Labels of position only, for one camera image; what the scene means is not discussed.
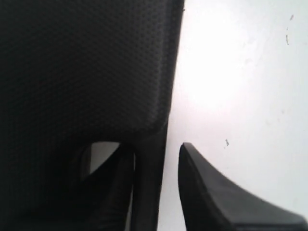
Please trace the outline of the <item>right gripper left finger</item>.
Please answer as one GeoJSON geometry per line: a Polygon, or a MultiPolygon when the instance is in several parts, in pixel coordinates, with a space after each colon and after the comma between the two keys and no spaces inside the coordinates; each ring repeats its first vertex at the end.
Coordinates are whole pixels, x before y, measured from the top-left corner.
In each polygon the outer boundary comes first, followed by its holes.
{"type": "Polygon", "coordinates": [[[123,231],[134,178],[134,150],[120,145],[82,184],[80,207],[87,231],[123,231]]]}

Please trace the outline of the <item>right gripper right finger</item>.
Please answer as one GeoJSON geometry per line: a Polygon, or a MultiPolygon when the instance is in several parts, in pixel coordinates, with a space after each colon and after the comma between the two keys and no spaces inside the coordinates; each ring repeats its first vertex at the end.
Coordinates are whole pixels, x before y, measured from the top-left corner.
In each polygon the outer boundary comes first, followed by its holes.
{"type": "Polygon", "coordinates": [[[178,186],[189,231],[306,231],[305,218],[249,193],[188,142],[180,147],[178,186]]]}

